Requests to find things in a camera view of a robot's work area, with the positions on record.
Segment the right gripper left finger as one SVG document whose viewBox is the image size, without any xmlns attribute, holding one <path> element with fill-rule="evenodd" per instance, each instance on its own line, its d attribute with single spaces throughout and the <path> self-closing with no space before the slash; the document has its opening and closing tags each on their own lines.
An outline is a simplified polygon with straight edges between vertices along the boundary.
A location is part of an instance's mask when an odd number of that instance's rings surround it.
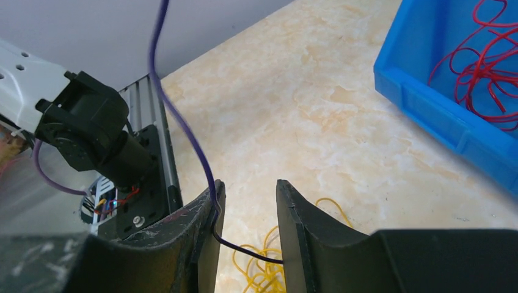
<svg viewBox="0 0 518 293">
<path fill-rule="evenodd" d="M 213 292 L 219 243 L 208 190 L 120 241 L 67 233 L 1 237 L 2 292 Z"/>
</svg>

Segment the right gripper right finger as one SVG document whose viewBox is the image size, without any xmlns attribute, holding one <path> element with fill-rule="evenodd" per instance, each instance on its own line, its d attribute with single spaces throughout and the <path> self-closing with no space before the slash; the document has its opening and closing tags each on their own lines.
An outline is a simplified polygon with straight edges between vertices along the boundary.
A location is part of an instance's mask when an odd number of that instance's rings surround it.
<svg viewBox="0 0 518 293">
<path fill-rule="evenodd" d="M 276 185 L 288 292 L 516 292 L 517 231 L 378 230 L 364 234 Z"/>
</svg>

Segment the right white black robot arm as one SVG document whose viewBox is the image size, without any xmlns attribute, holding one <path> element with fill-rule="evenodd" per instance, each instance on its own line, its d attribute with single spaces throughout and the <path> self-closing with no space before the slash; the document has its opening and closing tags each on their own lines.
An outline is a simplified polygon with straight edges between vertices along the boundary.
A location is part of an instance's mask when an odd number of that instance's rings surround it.
<svg viewBox="0 0 518 293">
<path fill-rule="evenodd" d="M 211 292 L 219 250 L 223 182 L 172 211 L 155 126 L 131 129 L 112 87 L 1 43 L 1 119 L 33 143 L 56 147 L 71 167 L 95 170 L 120 196 L 108 213 L 159 214 L 110 239 L 97 234 L 1 237 L 7 292 Z M 363 234 L 276 186 L 281 250 L 234 245 L 270 265 L 288 292 L 516 292 L 517 231 L 379 230 Z"/>
</svg>

